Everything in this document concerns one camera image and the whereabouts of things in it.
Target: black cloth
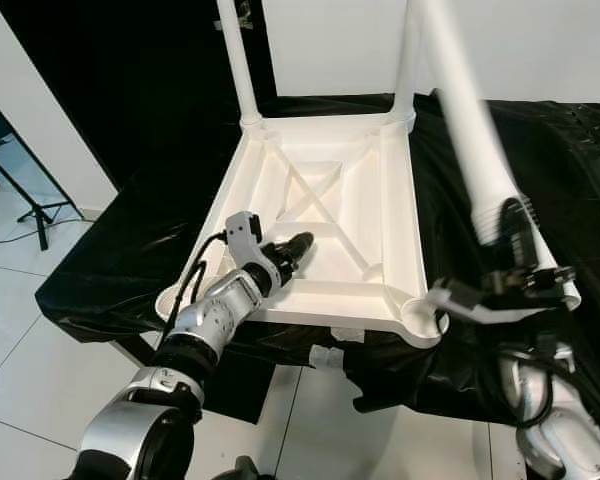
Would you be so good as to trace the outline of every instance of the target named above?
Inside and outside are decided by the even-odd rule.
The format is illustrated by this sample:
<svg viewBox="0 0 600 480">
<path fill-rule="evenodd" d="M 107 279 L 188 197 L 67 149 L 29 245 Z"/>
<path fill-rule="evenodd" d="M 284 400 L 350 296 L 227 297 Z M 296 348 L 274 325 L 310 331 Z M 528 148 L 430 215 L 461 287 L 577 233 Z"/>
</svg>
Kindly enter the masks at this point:
<svg viewBox="0 0 600 480">
<path fill-rule="evenodd" d="M 391 96 L 287 98 L 267 116 L 386 111 Z M 559 263 L 578 274 L 583 304 L 575 321 L 551 326 L 586 350 L 600 373 L 600 105 L 489 102 L 511 169 L 530 197 Z M 444 117 L 435 97 L 417 96 L 409 138 L 421 242 L 429 283 L 452 275 L 472 285 L 488 271 L 470 221 Z M 38 290 L 47 318 L 80 341 L 109 341 L 160 328 L 158 293 L 179 276 L 239 138 L 235 123 L 199 132 L 196 158 L 166 157 L 139 171 Z M 363 392 L 362 411 L 404 404 L 445 416 L 511 423 L 480 381 L 466 341 L 506 338 L 507 327 L 452 322 L 431 350 L 367 332 L 364 344 L 338 342 L 328 328 L 247 322 L 228 349 L 279 364 L 307 365 L 311 346 L 345 350 L 347 376 Z"/>
<path fill-rule="evenodd" d="M 241 30 L 260 102 L 275 82 L 262 5 L 250 5 Z M 0 12 L 117 188 L 206 123 L 208 99 L 237 113 L 215 1 L 0 0 Z"/>
</svg>

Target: floor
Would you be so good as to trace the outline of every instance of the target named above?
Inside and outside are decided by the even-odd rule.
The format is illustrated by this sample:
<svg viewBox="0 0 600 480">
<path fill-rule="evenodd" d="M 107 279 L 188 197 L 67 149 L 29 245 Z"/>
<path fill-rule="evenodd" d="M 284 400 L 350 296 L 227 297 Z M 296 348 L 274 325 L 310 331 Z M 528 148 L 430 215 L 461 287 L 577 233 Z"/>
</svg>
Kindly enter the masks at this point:
<svg viewBox="0 0 600 480">
<path fill-rule="evenodd" d="M 0 240 L 32 231 L 14 222 L 26 209 L 1 188 Z M 72 217 L 66 207 L 59 213 Z M 0 480 L 65 478 L 85 427 L 137 369 L 108 344 L 77 343 L 35 303 L 88 228 L 50 229 L 46 252 L 35 236 L 0 245 Z M 258 425 L 205 413 L 187 478 L 211 479 L 245 454 L 281 480 L 525 478 L 509 428 L 406 408 L 360 415 L 351 404 L 358 395 L 342 372 L 278 367 Z"/>
</svg>

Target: black cable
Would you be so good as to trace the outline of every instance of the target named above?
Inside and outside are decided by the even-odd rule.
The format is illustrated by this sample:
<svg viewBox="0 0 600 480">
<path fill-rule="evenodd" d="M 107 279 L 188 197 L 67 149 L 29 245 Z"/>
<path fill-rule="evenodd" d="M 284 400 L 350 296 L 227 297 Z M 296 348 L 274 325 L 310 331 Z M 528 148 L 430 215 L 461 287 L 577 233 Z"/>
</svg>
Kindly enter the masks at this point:
<svg viewBox="0 0 600 480">
<path fill-rule="evenodd" d="M 187 285 L 191 283 L 191 280 L 193 279 L 194 275 L 200 272 L 194 285 L 193 293 L 191 295 L 192 302 L 195 301 L 195 297 L 198 294 L 198 289 L 200 288 L 200 283 L 202 282 L 202 277 L 207 268 L 207 262 L 201 262 L 200 260 L 202 258 L 202 255 L 204 255 L 205 251 L 207 250 L 207 248 L 209 248 L 209 245 L 211 245 L 211 243 L 213 243 L 214 240 L 221 240 L 224 243 L 227 243 L 227 233 L 220 232 L 211 235 L 204 241 L 204 243 L 200 247 L 200 250 L 198 250 L 198 253 L 193 259 L 189 270 L 187 270 L 187 273 L 184 276 L 184 279 L 182 280 L 182 284 L 180 285 L 180 289 L 178 290 L 178 293 L 176 294 L 176 297 L 173 301 L 173 306 L 171 307 L 171 311 L 169 312 L 167 323 L 165 324 L 164 330 L 162 331 L 162 339 L 160 340 L 160 345 L 164 343 L 165 339 L 167 338 L 167 335 L 171 330 L 173 330 L 173 327 L 175 327 L 176 325 L 176 318 L 178 317 L 178 313 L 180 311 L 180 304 L 182 303 L 182 297 L 184 296 L 184 292 L 187 289 Z"/>
<path fill-rule="evenodd" d="M 60 210 L 62 210 L 62 207 L 64 205 L 60 205 L 58 208 L 56 208 L 55 213 L 53 214 L 53 217 L 51 217 L 51 223 L 55 222 L 56 218 L 58 217 L 58 214 L 60 213 Z"/>
<path fill-rule="evenodd" d="M 438 332 L 442 334 L 443 332 L 439 325 L 439 322 L 436 322 L 436 325 L 438 328 Z M 565 382 L 569 383 L 576 390 L 578 390 L 578 392 L 580 392 L 580 394 L 585 399 L 586 403 L 588 403 L 591 409 L 593 410 L 590 411 L 589 414 L 600 424 L 600 392 L 597 392 L 595 387 L 591 385 L 586 379 L 581 378 L 581 376 L 579 375 L 571 373 L 558 362 L 552 359 L 540 357 L 531 352 L 517 350 L 511 346 L 499 346 L 495 348 L 485 349 L 480 345 L 472 344 L 466 341 L 458 341 L 458 339 L 454 341 L 453 346 L 462 347 L 471 356 L 479 357 L 476 360 L 476 364 L 479 368 L 478 380 L 482 379 L 482 381 L 486 382 L 485 387 L 488 391 L 491 392 L 491 394 L 494 397 L 494 400 L 496 400 L 503 408 L 505 408 L 507 412 L 509 412 L 514 418 L 516 418 L 516 421 L 513 423 L 513 426 L 518 428 L 530 428 L 534 425 L 543 422 L 548 417 L 553 407 L 553 375 L 556 375 L 557 377 L 563 379 Z M 487 366 L 491 362 L 485 360 L 485 356 L 496 356 L 499 358 L 514 360 L 522 365 L 527 365 L 547 373 L 545 401 L 543 402 L 542 408 L 536 415 L 526 420 L 520 419 L 518 417 L 517 413 L 513 411 L 511 404 L 504 396 L 500 379 L 494 379 L 493 372 L 491 370 L 487 370 Z"/>
<path fill-rule="evenodd" d="M 93 223 L 90 220 L 83 220 L 81 218 L 71 218 L 69 220 L 61 220 L 61 221 L 53 223 L 51 225 L 47 225 L 44 229 L 46 231 L 46 230 L 49 230 L 50 228 L 57 227 L 58 225 L 62 225 L 63 223 L 69 223 L 69 222 Z M 27 238 L 27 237 L 30 237 L 31 235 L 37 235 L 37 234 L 38 234 L 38 231 L 36 230 L 35 232 L 25 233 L 24 235 L 20 235 L 15 238 L 9 238 L 7 240 L 0 240 L 0 243 L 13 243 L 13 242 L 17 242 L 18 240 L 22 240 L 23 238 Z"/>
<path fill-rule="evenodd" d="M 451 324 L 448 325 L 447 331 L 443 331 L 441 321 L 444 318 L 442 312 L 438 311 L 436 313 L 435 325 L 438 330 L 438 334 L 440 338 L 449 338 L 446 336 L 447 333 L 451 331 Z M 522 420 L 518 417 L 517 412 L 513 410 L 513 406 L 509 403 L 509 400 L 505 397 L 502 383 L 500 379 L 494 379 L 494 372 L 492 367 L 493 362 L 491 359 L 486 359 L 484 349 L 480 348 L 479 345 L 473 345 L 467 341 L 458 341 L 453 340 L 453 343 L 450 345 L 451 348 L 459 348 L 464 353 L 467 353 L 470 357 L 472 357 L 472 363 L 477 366 L 477 374 L 476 374 L 476 383 L 477 387 L 475 389 L 476 395 L 478 396 L 478 401 L 482 404 L 482 406 L 489 410 L 490 414 L 494 417 L 502 417 L 503 415 L 509 415 L 515 419 L 514 422 L 511 422 L 512 426 L 519 426 L 523 423 L 531 423 L 532 425 L 541 422 L 544 420 L 544 410 L 551 411 L 551 405 L 545 401 L 543 404 L 543 408 L 541 412 L 543 417 L 536 416 L 528 421 Z M 553 401 L 553 389 L 551 391 L 551 400 Z"/>
</svg>

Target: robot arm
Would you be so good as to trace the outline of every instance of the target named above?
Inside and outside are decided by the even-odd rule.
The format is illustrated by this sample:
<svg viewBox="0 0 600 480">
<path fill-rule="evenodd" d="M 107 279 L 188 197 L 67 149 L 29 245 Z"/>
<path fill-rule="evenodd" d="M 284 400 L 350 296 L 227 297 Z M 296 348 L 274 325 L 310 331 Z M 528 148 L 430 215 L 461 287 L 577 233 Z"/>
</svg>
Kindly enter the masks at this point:
<svg viewBox="0 0 600 480">
<path fill-rule="evenodd" d="M 193 425 L 202 416 L 205 382 L 224 347 L 263 298 L 291 279 L 313 243 L 301 233 L 260 247 L 257 215 L 226 222 L 229 251 L 239 268 L 183 309 L 150 366 L 92 420 L 68 480 L 178 480 L 193 453 Z"/>
<path fill-rule="evenodd" d="M 520 451 L 529 466 L 548 479 L 600 480 L 600 430 L 578 390 L 566 380 L 575 371 L 573 352 L 557 342 L 553 332 L 540 333 L 537 317 L 529 318 L 566 310 L 563 286 L 574 279 L 574 272 L 569 267 L 538 269 L 532 226 L 519 200 L 503 204 L 498 224 L 498 238 L 491 246 L 495 268 L 485 275 L 482 289 L 441 279 L 427 299 L 456 318 L 483 325 L 528 319 L 519 345 L 509 338 L 496 349 L 501 386 L 492 387 L 502 389 L 519 418 Z M 525 353 L 531 351 L 542 353 L 546 368 Z M 552 364 L 554 372 L 548 368 Z"/>
</svg>

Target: cable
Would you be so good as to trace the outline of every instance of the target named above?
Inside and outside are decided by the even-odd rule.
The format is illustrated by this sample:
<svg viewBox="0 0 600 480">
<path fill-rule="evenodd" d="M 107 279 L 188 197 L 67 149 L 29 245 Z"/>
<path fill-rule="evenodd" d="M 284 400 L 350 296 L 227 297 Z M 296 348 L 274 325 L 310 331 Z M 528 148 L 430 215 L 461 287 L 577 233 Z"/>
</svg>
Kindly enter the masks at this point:
<svg viewBox="0 0 600 480">
<path fill-rule="evenodd" d="M 544 358 L 538 356 L 532 352 L 517 350 L 510 346 L 499 346 L 495 348 L 483 348 L 477 344 L 473 344 L 467 341 L 455 341 L 453 344 L 454 347 L 462 347 L 462 349 L 466 350 L 470 355 L 479 355 L 483 357 L 486 355 L 496 356 L 499 358 L 506 358 L 509 360 L 514 360 L 519 362 L 522 365 L 527 365 L 538 370 L 547 372 L 549 376 L 555 375 L 568 384 L 572 385 L 582 396 L 584 403 L 588 406 L 588 413 L 591 417 L 598 423 L 600 426 L 600 390 L 597 385 L 586 378 L 581 373 L 572 373 L 567 368 L 562 366 L 560 363 L 556 362 L 553 359 Z M 486 365 L 489 362 L 485 361 L 484 358 L 478 359 L 478 365 Z M 509 405 L 506 398 L 503 399 L 502 387 L 497 386 L 492 373 L 488 372 L 486 375 L 482 375 L 484 380 L 488 381 L 487 388 L 492 392 L 495 399 L 498 400 L 503 405 L 506 405 L 507 408 L 511 411 L 511 406 Z M 553 390 L 547 390 L 547 397 L 543 404 L 543 407 L 540 409 L 540 412 L 534 418 L 528 420 L 518 420 L 515 426 L 520 428 L 529 428 L 530 426 L 536 425 L 542 422 L 546 416 L 551 412 L 553 403 Z"/>
<path fill-rule="evenodd" d="M 63 206 L 64 205 L 60 205 L 58 208 L 56 208 L 56 211 L 53 213 L 53 217 L 51 217 L 51 223 L 53 223 L 56 220 L 56 217 L 60 213 L 60 210 L 62 210 Z"/>
<path fill-rule="evenodd" d="M 169 312 L 167 323 L 164 327 L 164 330 L 162 331 L 162 339 L 160 340 L 160 345 L 164 343 L 165 339 L 167 338 L 167 335 L 171 330 L 173 330 L 173 327 L 175 327 L 176 325 L 176 318 L 178 317 L 178 313 L 180 312 L 180 304 L 182 303 L 182 297 L 184 296 L 184 292 L 187 289 L 187 285 L 191 283 L 191 280 L 196 275 L 196 273 L 199 273 L 198 278 L 196 279 L 196 283 L 193 287 L 193 292 L 191 294 L 191 303 L 195 302 L 196 297 L 198 295 L 198 290 L 200 289 L 200 283 L 202 282 L 202 277 L 207 269 L 207 262 L 201 261 L 202 255 L 204 255 L 204 252 L 207 250 L 207 248 L 209 248 L 209 245 L 211 245 L 211 243 L 213 243 L 214 240 L 221 240 L 222 242 L 227 243 L 227 233 L 223 231 L 211 235 L 204 241 L 204 243 L 200 247 L 200 250 L 198 250 L 198 253 L 193 259 L 189 270 L 187 270 L 187 273 L 184 276 L 184 279 L 182 280 L 182 284 L 180 285 L 180 289 L 178 290 L 178 293 L 176 294 L 176 297 L 173 301 L 173 306 L 171 307 L 171 311 Z"/>
<path fill-rule="evenodd" d="M 58 225 L 62 225 L 63 223 L 69 223 L 69 222 L 93 223 L 91 220 L 83 220 L 81 218 L 72 218 L 69 220 L 61 220 L 61 221 L 53 223 L 51 225 L 47 225 L 44 229 L 46 231 L 46 230 L 49 230 L 50 228 L 57 227 Z M 37 234 L 38 234 L 38 231 L 36 230 L 35 232 L 25 233 L 24 235 L 20 235 L 15 238 L 9 238 L 7 240 L 0 240 L 0 243 L 13 243 L 13 242 L 17 242 L 18 240 L 22 240 L 23 238 L 27 238 L 27 237 L 30 237 L 31 235 L 37 235 Z"/>
</svg>

